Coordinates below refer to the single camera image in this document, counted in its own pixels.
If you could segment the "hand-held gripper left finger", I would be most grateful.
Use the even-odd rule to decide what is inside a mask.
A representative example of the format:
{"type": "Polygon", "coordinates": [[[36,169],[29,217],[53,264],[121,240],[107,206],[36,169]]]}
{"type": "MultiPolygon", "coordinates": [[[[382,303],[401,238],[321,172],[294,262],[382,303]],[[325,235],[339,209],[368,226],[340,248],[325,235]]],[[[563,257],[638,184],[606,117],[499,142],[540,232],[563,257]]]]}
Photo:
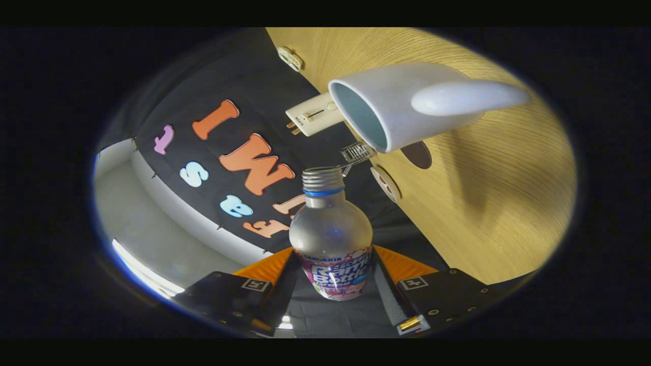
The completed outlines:
{"type": "Polygon", "coordinates": [[[300,273],[293,248],[229,274],[214,271],[176,295],[189,315],[233,335],[272,337],[300,273]]]}

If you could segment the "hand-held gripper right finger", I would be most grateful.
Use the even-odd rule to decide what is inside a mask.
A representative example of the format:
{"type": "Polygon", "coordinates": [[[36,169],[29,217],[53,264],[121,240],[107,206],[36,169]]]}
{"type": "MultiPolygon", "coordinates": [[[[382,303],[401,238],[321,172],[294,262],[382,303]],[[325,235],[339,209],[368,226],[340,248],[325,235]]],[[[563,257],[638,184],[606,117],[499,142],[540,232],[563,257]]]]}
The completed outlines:
{"type": "Polygon", "coordinates": [[[448,266],[431,245],[375,245],[373,265],[384,310],[399,336],[434,336],[466,324],[529,278],[484,283],[448,266]]]}

